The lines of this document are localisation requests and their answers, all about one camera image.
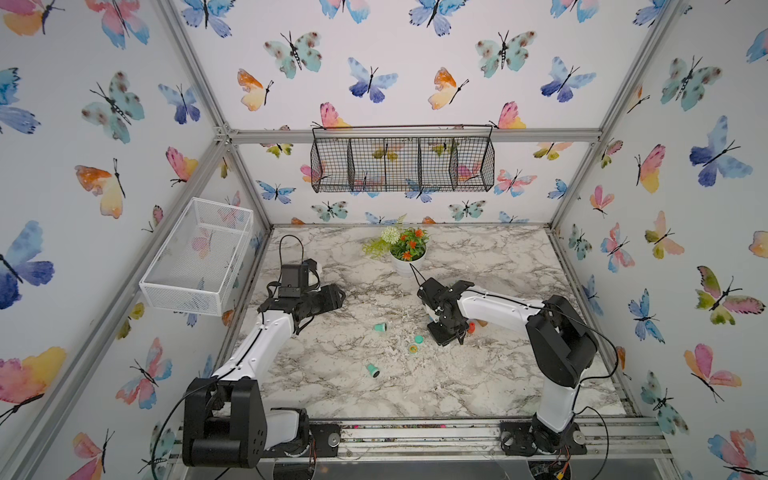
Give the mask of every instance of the butterfly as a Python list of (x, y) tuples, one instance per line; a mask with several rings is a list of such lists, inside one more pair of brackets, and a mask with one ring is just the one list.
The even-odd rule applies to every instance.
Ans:
[(270, 80), (265, 89), (257, 79), (241, 68), (237, 71), (237, 83), (246, 92), (240, 99), (240, 103), (248, 107), (248, 110), (256, 111), (262, 105), (266, 105), (266, 96), (270, 93), (270, 88), (275, 82)]
[[(492, 77), (499, 65), (504, 70), (505, 62), (510, 70), (520, 71), (520, 68), (525, 64), (525, 59), (528, 58), (528, 50), (524, 47), (533, 43), (534, 38), (536, 38), (536, 32), (527, 31), (521, 33), (510, 40), (509, 43), (507, 43), (508, 36), (509, 30), (507, 30), (504, 37), (502, 37), (501, 32), (498, 33), (498, 37), (502, 40), (501, 47), (493, 40), (481, 40), (475, 45), (475, 50), (482, 56), (480, 59), (480, 70), (482, 70), (486, 78)], [(507, 55), (507, 50), (510, 49), (511, 55)]]
[(312, 210), (317, 212), (317, 216), (324, 222), (330, 221), (331, 217), (346, 218), (348, 212), (344, 208), (346, 202), (336, 202), (333, 205), (330, 202), (323, 205), (312, 205)]
[(40, 124), (35, 120), (35, 116), (21, 108), (9, 107), (10, 104), (18, 101), (18, 98), (14, 97), (18, 81), (21, 80), (17, 72), (18, 68), (0, 70), (0, 121), (23, 134), (33, 134)]
[(72, 440), (72, 446), (74, 447), (74, 454), (80, 458), (91, 458), (91, 461), (80, 467), (72, 475), (67, 477), (67, 480), (99, 480), (102, 473), (107, 473), (107, 469), (104, 466), (104, 457), (107, 455), (107, 443), (112, 438), (107, 429), (107, 435), (104, 437), (104, 444), (101, 448), (98, 448), (91, 437), (83, 432), (78, 433)]
[(109, 96), (104, 93), (101, 85), (96, 83), (99, 91), (90, 90), (107, 101), (94, 101), (83, 107), (81, 113), (84, 120), (94, 125), (101, 125), (104, 134), (124, 144), (131, 141), (128, 127), (131, 125), (128, 118), (141, 120), (144, 118), (144, 107), (141, 106), (139, 97), (128, 91), (128, 76), (122, 71), (117, 72), (109, 82)]
[(179, 176), (170, 181), (172, 187), (181, 182), (186, 183), (192, 178), (192, 174), (197, 169), (197, 160), (185, 157), (173, 147), (168, 147), (168, 150), (165, 151), (165, 157), (168, 159), (168, 163), (172, 166), (174, 172), (176, 172), (176, 175)]
[(603, 210), (605, 207), (608, 206), (610, 202), (614, 201), (614, 195), (608, 194), (603, 198), (603, 186), (597, 185), (594, 188), (594, 194), (589, 196), (589, 202), (592, 204), (592, 210), (597, 210), (601, 214), (603, 214), (603, 217), (605, 217), (606, 213)]
[(265, 184), (260, 180), (256, 180), (256, 182), (264, 189), (264, 192), (261, 194), (261, 197), (264, 200), (280, 200), (280, 202), (283, 204), (290, 203), (288, 195), (292, 194), (296, 190), (295, 188), (280, 188), (280, 185), (272, 187), (271, 185)]
[(498, 124), (489, 121), (496, 128), (525, 128), (523, 120), (518, 116), (518, 105), (510, 101), (502, 107), (502, 114), (498, 116)]
[(621, 365), (621, 373), (624, 374), (624, 376), (631, 381), (632, 377), (624, 373), (624, 367), (626, 366), (626, 363), (627, 363), (627, 350), (623, 346), (617, 346), (616, 356), (619, 358), (619, 364)]
[(610, 162), (613, 161), (611, 155), (616, 154), (621, 147), (624, 146), (624, 142), (621, 140), (614, 141), (613, 138), (608, 142), (608, 146), (603, 151), (603, 159), (600, 161), (600, 168), (606, 168)]
[[(290, 130), (288, 125), (283, 125), (280, 130)], [(273, 154), (275, 157), (280, 158), (280, 154), (290, 155), (293, 150), (293, 144), (261, 144), (262, 147), (266, 147), (266, 151)]]
[(515, 215), (510, 217), (506, 212), (498, 212), (498, 221), (502, 223), (528, 223), (530, 220), (528, 218), (520, 218), (519, 216), (516, 217)]
[(163, 209), (160, 207), (160, 205), (155, 205), (152, 209), (152, 221), (147, 222), (149, 223), (149, 229), (142, 228), (142, 230), (147, 231), (149, 233), (154, 233), (154, 228), (157, 225), (160, 225), (160, 221), (163, 220)]
[(176, 123), (179, 125), (186, 124), (187, 116), (193, 121), (200, 120), (200, 110), (192, 105), (197, 103), (192, 87), (189, 87), (187, 91), (184, 92), (182, 91), (183, 88), (181, 85), (178, 85), (176, 90), (174, 90), (171, 87), (159, 84), (157, 89), (160, 90), (160, 93), (163, 94), (166, 100), (168, 100), (169, 105), (176, 107), (176, 114), (174, 115)]
[(468, 84), (469, 80), (464, 80), (464, 83), (456, 87), (456, 80), (453, 79), (451, 74), (445, 67), (437, 70), (435, 75), (435, 90), (439, 90), (438, 93), (429, 97), (429, 104), (432, 106), (432, 110), (439, 110), (446, 105), (453, 103), (453, 99), (461, 91), (464, 85)]
[(525, 190), (522, 186), (530, 185), (533, 180), (536, 180), (537, 176), (527, 175), (525, 177), (520, 177), (521, 172), (522, 170), (517, 170), (515, 176), (513, 177), (506, 170), (500, 170), (498, 172), (498, 177), (496, 177), (496, 180), (499, 181), (499, 184), (493, 188), (493, 193), (501, 195), (505, 191), (509, 190), (509, 193), (512, 194), (513, 197), (519, 197), (520, 195), (524, 194)]
[(661, 394), (661, 384), (656, 374), (648, 370), (648, 378), (645, 384), (641, 387), (640, 398), (643, 402), (654, 406), (654, 412), (658, 411), (659, 427), (664, 433), (674, 435), (677, 433), (677, 429), (680, 429), (682, 433), (690, 434), (688, 425), (686, 424), (680, 413), (674, 409), (672, 405), (667, 403), (674, 397), (668, 397), (668, 389), (664, 390), (664, 394)]
[(371, 13), (371, 8), (368, 6), (366, 0), (320, 0), (320, 4), (323, 7), (323, 14), (328, 15), (328, 18), (334, 18), (336, 13), (341, 7), (341, 11), (344, 11), (344, 5), (349, 3), (349, 14), (352, 16), (352, 20), (355, 23), (360, 23)]
[(733, 470), (728, 480), (755, 480), (755, 475), (768, 474), (768, 471), (760, 471), (753, 467), (757, 458), (757, 445), (755, 445), (755, 435), (752, 430), (746, 429), (743, 432), (731, 430), (730, 441), (732, 445), (720, 435), (707, 440), (710, 452), (732, 465), (726, 467)]
[[(158, 422), (155, 424), (154, 428), (152, 428), (152, 436), (150, 437), (149, 442), (150, 458), (152, 458), (152, 452), (154, 451), (154, 474), (157, 475), (158, 478), (165, 478), (165, 472), (167, 469), (166, 465), (168, 463), (167, 457), (170, 455), (170, 451), (174, 448), (174, 443), (176, 443), (176, 435), (174, 434), (173, 430), (168, 428), (165, 429), (165, 432), (162, 432), (162, 426), (163, 422)], [(144, 460), (143, 458), (141, 461), (146, 465), (141, 467), (139, 473), (141, 473), (145, 468), (149, 467), (149, 470), (144, 473), (142, 480), (153, 480), (154, 476), (152, 474), (152, 461)]]
[(0, 425), (22, 406), (43, 398), (66, 358), (64, 349), (53, 346), (23, 360), (0, 359), (0, 401), (14, 404), (0, 413)]
[(482, 206), (485, 205), (485, 200), (474, 202), (470, 204), (468, 201), (464, 202), (464, 205), (448, 205), (448, 209), (451, 211), (451, 216), (458, 222), (466, 215), (467, 218), (477, 218), (482, 215)]
[(142, 316), (144, 316), (144, 310), (144, 302), (139, 302), (134, 305), (134, 308), (131, 310), (131, 313), (128, 314), (128, 317), (126, 317), (125, 321), (123, 322), (123, 326), (120, 327), (115, 338), (120, 340), (127, 337), (128, 333), (131, 332), (131, 319), (140, 319)]
[(392, 220), (384, 220), (384, 217), (377, 217), (376, 215), (374, 215), (374, 214), (372, 214), (370, 212), (366, 212), (366, 219), (368, 220), (369, 223), (373, 223), (375, 225), (379, 225), (379, 224), (382, 224), (382, 225), (394, 225), (394, 224), (397, 223), (397, 219), (396, 218), (392, 219)]
[(653, 322), (656, 316), (649, 315), (650, 295), (648, 294), (648, 289), (643, 291), (643, 296), (640, 297), (640, 305), (637, 305), (637, 302), (634, 300), (629, 302), (629, 312), (635, 316), (634, 320), (637, 322), (637, 325), (634, 327), (634, 334), (637, 335), (640, 341), (645, 340), (646, 333), (650, 333), (659, 342), (666, 343), (658, 327)]
[(598, 13), (600, 7), (598, 0), (552, 0), (552, 8), (549, 12), (553, 17), (559, 18), (568, 10), (568, 7), (573, 10), (576, 5), (576, 18), (578, 18), (579, 23), (592, 18), (594, 14)]
[(737, 159), (726, 155), (734, 147), (734, 141), (726, 147), (728, 135), (728, 117), (723, 115), (717, 119), (715, 128), (707, 135), (709, 144), (706, 147), (692, 147), (690, 149), (690, 162), (695, 165), (703, 164), (704, 168), (699, 172), (699, 185), (711, 187), (717, 180), (717, 171), (723, 178), (744, 178), (752, 174), (752, 167), (743, 164)]
[(603, 316), (603, 309), (600, 308), (600, 304), (596, 300), (600, 297), (598, 296), (598, 292), (594, 289), (594, 275), (589, 277), (587, 286), (582, 285), (581, 289), (584, 291), (584, 296), (587, 297), (587, 301), (592, 307), (592, 310), (599, 316)]
[(120, 183), (120, 174), (118, 173), (118, 159), (112, 159), (114, 175), (98, 168), (75, 166), (75, 175), (80, 181), (80, 185), (87, 192), (92, 192), (94, 197), (104, 195), (101, 198), (101, 214), (108, 217), (120, 218), (123, 213), (123, 199), (125, 190)]
[(415, 181), (411, 180), (410, 178), (406, 178), (406, 183), (408, 184), (409, 191), (406, 192), (406, 198), (419, 198), (424, 204), (427, 204), (428, 202), (432, 201), (431, 195), (438, 191), (439, 189), (429, 189), (424, 188), (422, 189), (419, 184), (417, 184)]
[(320, 35), (317, 32), (311, 31), (298, 37), (296, 44), (293, 43), (290, 32), (288, 32), (288, 38), (283, 34), (280, 36), (286, 39), (290, 48), (281, 41), (275, 40), (265, 42), (264, 49), (276, 59), (275, 65), (287, 78), (296, 76), (296, 64), (299, 65), (299, 70), (302, 69), (301, 65), (304, 65), (307, 70), (320, 70), (323, 56), (313, 48), (320, 45)]
[(157, 395), (154, 391), (157, 382), (168, 378), (173, 367), (169, 359), (160, 361), (162, 355), (163, 347), (160, 345), (160, 339), (155, 338), (149, 348), (149, 353), (147, 353), (147, 362), (144, 368), (141, 368), (136, 359), (134, 359), (136, 366), (129, 367), (138, 370), (141, 375), (123, 385), (114, 397), (130, 405), (138, 396), (139, 408), (151, 409), (157, 403)]
[(559, 178), (554, 179), (554, 187), (557, 190), (549, 192), (549, 194), (547, 194), (548, 198), (562, 198), (563, 195), (565, 195), (565, 192), (568, 191), (568, 185), (566, 185), (565, 182)]
[(701, 58), (695, 63), (694, 61), (696, 61), (695, 56), (691, 60), (693, 66), (685, 77), (683, 77), (683, 74), (688, 68), (685, 60), (675, 58), (672, 61), (670, 64), (670, 78), (664, 82), (664, 87), (661, 89), (662, 104), (672, 100), (672, 97), (675, 100), (682, 97), (680, 106), (683, 108), (683, 111), (688, 111), (704, 97), (704, 85), (714, 84), (723, 74), (723, 70), (720, 67), (705, 67), (694, 71), (699, 62), (701, 62)]
[(144, 45), (147, 44), (149, 28), (134, 14), (139, 9), (139, 0), (85, 0), (85, 4), (94, 12), (104, 12), (101, 30), (115, 47), (125, 50), (125, 35), (129, 35), (128, 32)]
[(565, 150), (573, 144), (574, 143), (572, 141), (563, 142), (561, 144), (556, 144), (555, 142), (540, 143), (538, 144), (540, 150), (536, 150), (533, 156), (534, 158), (542, 158), (546, 156), (550, 161), (557, 160), (560, 158), (560, 154), (558, 152)]
[(609, 235), (610, 237), (604, 238), (603, 243), (600, 245), (600, 251), (608, 254), (608, 269), (613, 273), (618, 273), (619, 265), (626, 268), (634, 266), (632, 256), (622, 248), (629, 243), (629, 240), (626, 238), (624, 238), (624, 241), (621, 240), (618, 222), (616, 227), (611, 228)]
[(757, 34), (755, 42), (746, 51), (746, 62), (752, 63), (768, 55), (768, 28)]
[(0, 255), (0, 310), (22, 299), (18, 285), (26, 280), (31, 285), (45, 285), (53, 278), (53, 263), (30, 262), (43, 251), (43, 229), (30, 220), (13, 240), (8, 252)]
[(63, 8), (54, 7), (56, 0), (43, 6), (41, 0), (8, 0), (0, 5), (0, 8), (10, 13), (3, 15), (3, 20), (8, 28), (17, 35), (34, 35), (42, 29), (45, 35), (45, 21), (51, 14), (51, 10)]
[(638, 85), (638, 86), (637, 86), (637, 87), (634, 89), (634, 92), (632, 93), (632, 96), (631, 96), (630, 98), (631, 98), (631, 99), (634, 99), (634, 100), (637, 100), (637, 103), (636, 103), (636, 104), (634, 104), (634, 105), (632, 105), (632, 108), (630, 108), (630, 109), (627, 111), (627, 113), (629, 113), (629, 112), (633, 111), (635, 107), (637, 107), (639, 104), (643, 103), (643, 102), (644, 102), (644, 101), (646, 101), (648, 98), (650, 98), (650, 95), (646, 95), (645, 97), (643, 96), (643, 85), (642, 85), (642, 84), (640, 84), (640, 85)]
[(421, 25), (427, 18), (427, 28), (433, 24), (437, 36), (442, 37), (451, 33), (451, 24), (446, 17), (464, 6), (466, 0), (417, 0), (422, 6), (409, 12), (411, 25)]
[(579, 230), (574, 223), (574, 228), (571, 231), (571, 238), (568, 239), (568, 248), (576, 250), (576, 258), (583, 260), (587, 256), (587, 252), (592, 251), (592, 244), (587, 242), (584, 238), (584, 232)]
[(703, 382), (704, 385), (712, 392), (712, 397), (717, 403), (717, 399), (725, 400), (721, 397), (712, 385), (722, 386), (741, 386), (741, 378), (738, 375), (734, 375), (726, 370), (719, 370), (712, 373), (712, 347), (699, 343), (694, 350), (696, 353), (690, 350), (685, 351), (685, 363), (691, 369), (691, 375), (697, 377)]
[(654, 245), (653, 253), (654, 257), (658, 259), (664, 258), (664, 251), (666, 250), (671, 255), (681, 255), (685, 249), (673, 242), (670, 235), (672, 229), (667, 230), (667, 218), (664, 216), (664, 211), (659, 212), (659, 216), (654, 222), (655, 230), (645, 230), (645, 241)]
[(346, 61), (349, 64), (349, 69), (351, 71), (350, 75), (357, 78), (357, 83), (349, 87), (349, 91), (356, 97), (362, 97), (363, 95), (368, 94), (371, 101), (375, 104), (383, 102), (384, 94), (381, 89), (392, 87), (397, 81), (397, 74), (391, 73), (374, 77), (373, 75), (379, 70), (378, 68), (374, 70), (373, 67), (371, 67), (369, 73), (368, 69), (363, 67), (360, 62), (354, 58), (349, 57)]
[(758, 230), (754, 233), (750, 252), (758, 257), (768, 258), (768, 232)]
[(204, 20), (204, 28), (208, 28), (210, 23), (210, 27), (221, 38), (231, 35), (230, 26), (222, 18), (234, 6), (235, 0), (184, 0), (184, 3), (190, 6), (181, 12), (187, 25), (199, 27)]
[(728, 288), (724, 292), (720, 289), (720, 284), (712, 270), (706, 266), (699, 266), (699, 273), (701, 273), (701, 286), (704, 290), (696, 290), (699, 295), (699, 303), (696, 308), (711, 311), (710, 321), (715, 325), (724, 325), (725, 323), (736, 325), (736, 320), (733, 319), (730, 312), (760, 315), (765, 310), (765, 304), (756, 298), (746, 295), (731, 295), (732, 292), (743, 290), (731, 288), (733, 277), (730, 278)]
[(635, 25), (645, 25), (646, 23), (650, 22), (648, 24), (648, 28), (650, 28), (651, 25), (654, 24), (656, 21), (656, 17), (659, 16), (661, 13), (661, 9), (664, 7), (664, 4), (667, 3), (667, 0), (651, 0), (653, 2), (653, 6), (651, 7), (645, 7), (641, 8), (637, 11), (637, 14), (634, 16), (634, 20), (632, 23)]

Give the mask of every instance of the teal butterfly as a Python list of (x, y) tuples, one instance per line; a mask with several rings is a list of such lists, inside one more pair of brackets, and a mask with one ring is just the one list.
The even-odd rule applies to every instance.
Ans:
[(330, 221), (331, 217), (346, 218), (348, 212), (345, 210), (346, 202), (336, 202), (333, 205), (330, 202), (323, 205), (312, 205), (312, 210), (317, 212), (317, 216), (324, 222)]
[(477, 218), (482, 215), (482, 206), (485, 205), (485, 200), (474, 202), (470, 204), (468, 201), (464, 202), (464, 205), (448, 205), (448, 209), (451, 211), (451, 216), (458, 222), (464, 216)]
[(85, 105), (81, 111), (83, 119), (104, 127), (104, 134), (108, 137), (122, 141), (124, 144), (128, 143), (131, 141), (131, 135), (125, 124), (131, 124), (129, 118), (134, 120), (144, 118), (144, 107), (141, 106), (139, 97), (128, 91), (130, 85), (128, 76), (122, 71), (114, 74), (107, 90), (109, 95), (104, 93), (98, 82), (96, 85), (99, 91), (91, 90), (91, 92), (105, 99), (107, 103), (94, 101)]
[(501, 32), (498, 33), (498, 37), (502, 40), (501, 46), (493, 40), (481, 40), (475, 45), (475, 50), (482, 55), (480, 70), (485, 73), (486, 78), (492, 77), (499, 65), (504, 70), (504, 63), (507, 64), (510, 70), (519, 71), (525, 63), (525, 59), (528, 58), (528, 50), (523, 47), (533, 43), (533, 39), (536, 38), (536, 32), (527, 31), (521, 33), (510, 40), (509, 43), (507, 43), (508, 36), (509, 30), (507, 30), (504, 37), (502, 37)]
[(320, 61), (323, 56), (313, 48), (320, 44), (320, 35), (316, 31), (298, 37), (295, 44), (290, 32), (288, 32), (288, 38), (283, 34), (280, 36), (285, 38), (290, 47), (281, 41), (274, 40), (265, 42), (264, 49), (275, 58), (275, 65), (286, 77), (293, 78), (296, 76), (297, 64), (299, 70), (302, 70), (301, 65), (304, 65), (307, 70), (320, 70)]

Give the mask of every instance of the pink butterfly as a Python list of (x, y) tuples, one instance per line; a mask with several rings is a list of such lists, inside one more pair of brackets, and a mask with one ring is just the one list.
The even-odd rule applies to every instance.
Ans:
[(614, 195), (608, 194), (603, 198), (603, 186), (597, 185), (594, 188), (594, 194), (589, 197), (589, 201), (592, 204), (592, 210), (597, 210), (603, 214), (603, 217), (605, 217), (606, 213), (603, 209), (607, 207), (610, 202), (614, 201)]
[(149, 28), (144, 20), (134, 15), (139, 0), (85, 0), (94, 12), (104, 12), (101, 30), (112, 40), (115, 47), (125, 50), (125, 35), (130, 32), (143, 44), (149, 40)]
[(522, 186), (530, 185), (533, 180), (536, 180), (536, 175), (521, 177), (521, 172), (522, 170), (517, 170), (515, 176), (513, 177), (506, 170), (500, 170), (498, 172), (498, 177), (496, 178), (496, 180), (499, 181), (499, 184), (494, 187), (493, 193), (501, 195), (505, 191), (509, 190), (509, 193), (512, 194), (513, 197), (519, 197), (520, 195), (524, 194), (525, 190)]
[(626, 238), (624, 238), (624, 241), (621, 240), (618, 222), (616, 227), (611, 228), (609, 235), (610, 238), (604, 238), (602, 245), (600, 245), (600, 251), (608, 254), (608, 269), (613, 273), (617, 273), (619, 271), (619, 264), (625, 267), (634, 266), (632, 256), (622, 248), (629, 243), (629, 240)]
[(104, 437), (104, 444), (98, 448), (91, 437), (83, 432), (78, 433), (72, 440), (74, 454), (80, 458), (92, 458), (92, 460), (67, 477), (67, 480), (99, 480), (102, 473), (107, 473), (104, 467), (104, 457), (107, 454), (107, 443), (112, 438), (107, 429), (107, 435)]
[(715, 392), (715, 389), (712, 388), (712, 385), (741, 386), (741, 378), (731, 372), (726, 370), (719, 370), (711, 374), (713, 355), (712, 347), (704, 345), (703, 343), (699, 343), (696, 345), (695, 351), (695, 355), (694, 352), (691, 352), (690, 350), (685, 351), (685, 363), (687, 363), (690, 369), (693, 371), (691, 375), (701, 380), (703, 384), (712, 391), (712, 396), (715, 399), (715, 403), (717, 403), (717, 399), (723, 400), (723, 397)]
[(114, 397), (122, 399), (130, 405), (138, 396), (139, 408), (151, 409), (157, 403), (154, 387), (157, 386), (159, 380), (165, 380), (170, 376), (170, 369), (173, 366), (169, 359), (161, 362), (160, 357), (162, 355), (163, 347), (160, 345), (160, 339), (155, 338), (152, 346), (149, 348), (149, 353), (147, 353), (147, 363), (144, 365), (144, 368), (141, 368), (141, 365), (135, 359), (136, 366), (130, 367), (138, 370), (141, 375), (123, 385)]
[(637, 160), (637, 183), (635, 187), (642, 182), (645, 190), (651, 194), (659, 189), (659, 167), (661, 167), (661, 161), (666, 152), (667, 148), (659, 144), (650, 151), (642, 164), (640, 163), (640, 155), (635, 157)]

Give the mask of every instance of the white mesh basket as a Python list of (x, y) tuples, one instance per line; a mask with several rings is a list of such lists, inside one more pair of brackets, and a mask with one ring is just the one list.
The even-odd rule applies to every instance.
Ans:
[(252, 236), (252, 210), (190, 200), (139, 282), (149, 306), (221, 315)]

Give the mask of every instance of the blue butterfly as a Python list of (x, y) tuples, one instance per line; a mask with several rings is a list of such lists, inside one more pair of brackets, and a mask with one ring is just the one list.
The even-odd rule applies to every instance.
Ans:
[(210, 23), (210, 27), (221, 38), (231, 35), (230, 26), (222, 18), (233, 7), (235, 0), (184, 0), (184, 3), (191, 7), (181, 12), (187, 25), (199, 27), (200, 22), (205, 20), (204, 27), (208, 28)]
[(379, 70), (378, 68), (373, 70), (373, 67), (371, 67), (371, 72), (369, 73), (368, 69), (363, 67), (360, 62), (354, 58), (349, 57), (346, 61), (349, 63), (349, 68), (352, 71), (350, 75), (357, 78), (357, 83), (349, 87), (349, 91), (356, 97), (362, 97), (367, 93), (371, 101), (375, 104), (383, 102), (384, 94), (382, 93), (381, 88), (392, 87), (397, 81), (397, 74), (391, 73), (374, 77), (373, 74), (376, 73), (376, 70)]
[(18, 68), (0, 70), (0, 121), (23, 134), (33, 134), (40, 124), (35, 120), (35, 116), (21, 108), (9, 107), (10, 104), (18, 101), (18, 98), (13, 96), (16, 93), (18, 81), (21, 80), (16, 72)]
[(43, 251), (43, 229), (30, 220), (13, 240), (5, 255), (0, 255), (0, 310), (22, 299), (18, 285), (24, 280), (31, 285), (45, 285), (53, 278), (53, 263), (30, 262)]
[(139, 102), (139, 97), (135, 93), (128, 91), (128, 76), (119, 71), (114, 74), (109, 82), (109, 96), (104, 93), (101, 85), (96, 83), (99, 91), (91, 90), (99, 97), (107, 101), (94, 101), (83, 107), (81, 114), (84, 120), (94, 125), (101, 125), (104, 128), (104, 134), (115, 140), (122, 141), (124, 144), (131, 141), (131, 135), (128, 133), (128, 127), (125, 124), (131, 124), (134, 120), (144, 118), (144, 107)]
[(545, 97), (551, 97), (552, 94), (557, 93), (560, 103), (571, 100), (574, 97), (572, 88), (584, 87), (598, 76), (596, 73), (574, 75), (579, 68), (571, 67), (569, 72), (560, 57), (552, 58), (552, 71), (549, 72), (549, 76), (554, 80), (541, 87), (541, 94)]
[(664, 82), (664, 87), (661, 89), (661, 104), (666, 104), (672, 100), (672, 97), (675, 100), (682, 97), (680, 106), (683, 111), (688, 111), (699, 103), (699, 100), (704, 97), (704, 85), (714, 84), (723, 75), (723, 69), (720, 67), (704, 67), (694, 71), (699, 62), (701, 58), (696, 60), (696, 57), (693, 57), (688, 75), (683, 77), (688, 69), (685, 60), (675, 58), (672, 61), (669, 80)]
[(302, 69), (302, 64), (307, 70), (320, 70), (322, 55), (313, 48), (320, 45), (320, 35), (317, 32), (311, 31), (298, 37), (295, 44), (290, 32), (288, 32), (288, 38), (283, 34), (280, 36), (286, 39), (290, 48), (281, 41), (273, 40), (265, 42), (264, 49), (275, 58), (275, 65), (287, 78), (296, 76), (297, 63), (299, 70)]
[(264, 182), (257, 180), (258, 184), (265, 190), (262, 192), (261, 197), (264, 200), (280, 200), (284, 204), (289, 204), (290, 199), (288, 198), (288, 195), (292, 194), (296, 189), (295, 188), (280, 188), (280, 185), (277, 185), (276, 187), (272, 187), (269, 184), (265, 184)]
[(451, 211), (451, 216), (458, 222), (466, 215), (467, 218), (477, 218), (482, 215), (482, 206), (485, 205), (485, 200), (474, 202), (470, 204), (468, 201), (464, 202), (464, 205), (448, 205), (448, 209)]
[(664, 337), (661, 336), (658, 327), (656, 327), (656, 324), (652, 321), (656, 319), (656, 316), (649, 316), (649, 311), (650, 295), (648, 295), (648, 289), (645, 289), (643, 296), (640, 298), (640, 305), (637, 305), (637, 302), (634, 300), (629, 302), (629, 312), (635, 316), (635, 320), (637, 321), (637, 326), (634, 328), (634, 334), (637, 335), (638, 339), (645, 340), (646, 332), (648, 332), (659, 342), (666, 343), (664, 342)]
[(317, 212), (317, 216), (324, 222), (330, 221), (331, 217), (346, 218), (348, 212), (344, 208), (346, 202), (336, 202), (333, 205), (330, 202), (323, 205), (312, 205), (312, 210)]
[(176, 107), (174, 120), (179, 125), (187, 123), (187, 114), (189, 114), (190, 118), (194, 121), (200, 120), (200, 110), (192, 105), (193, 103), (197, 103), (192, 87), (189, 87), (184, 93), (181, 92), (181, 86), (176, 87), (178, 91), (163, 84), (159, 84), (157, 88), (160, 90), (160, 93), (165, 96), (165, 99), (168, 100), (168, 103)]
[(667, 3), (667, 0), (651, 0), (654, 4), (651, 7), (645, 7), (641, 8), (637, 11), (637, 14), (635, 14), (634, 20), (632, 23), (635, 25), (645, 25), (646, 23), (650, 22), (648, 24), (648, 28), (650, 28), (651, 25), (654, 24), (656, 21), (656, 17), (659, 16), (661, 13), (661, 9), (664, 7), (664, 4)]
[(699, 184), (712, 187), (717, 180), (717, 171), (723, 178), (744, 178), (752, 174), (752, 167), (743, 164), (737, 159), (725, 153), (736, 150), (733, 141), (726, 147), (728, 135), (728, 117), (723, 115), (717, 119), (715, 128), (707, 135), (709, 144), (706, 147), (692, 147), (690, 149), (690, 162), (693, 165), (704, 165), (699, 172)]
[(592, 307), (592, 310), (599, 316), (603, 316), (603, 309), (600, 308), (600, 304), (596, 299), (600, 298), (598, 292), (594, 289), (594, 275), (589, 277), (587, 286), (582, 285), (581, 289), (584, 291), (584, 296), (587, 297), (587, 301)]
[(408, 188), (411, 189), (406, 192), (406, 198), (420, 198), (423, 203), (427, 204), (428, 202), (432, 201), (432, 197), (430, 197), (431, 194), (435, 193), (439, 188), (436, 188), (434, 190), (431, 189), (424, 189), (422, 190), (419, 187), (419, 184), (417, 184), (415, 181), (406, 178), (406, 183), (408, 184)]
[(557, 190), (549, 192), (547, 195), (548, 198), (562, 198), (563, 195), (565, 195), (565, 192), (568, 191), (568, 185), (559, 178), (554, 179), (554, 187), (557, 188)]
[(422, 6), (409, 12), (411, 25), (421, 25), (428, 18), (427, 27), (434, 21), (435, 33), (442, 37), (451, 33), (451, 24), (446, 16), (451, 16), (453, 12), (463, 7), (466, 0), (418, 0), (418, 2)]
[(515, 215), (511, 217), (506, 212), (498, 212), (498, 221), (502, 223), (528, 223), (528, 218), (518, 218)]
[(397, 223), (397, 219), (394, 220), (384, 220), (384, 217), (377, 217), (376, 215), (366, 212), (366, 218), (370, 223), (373, 223), (375, 225), (382, 224), (382, 225), (394, 225)]

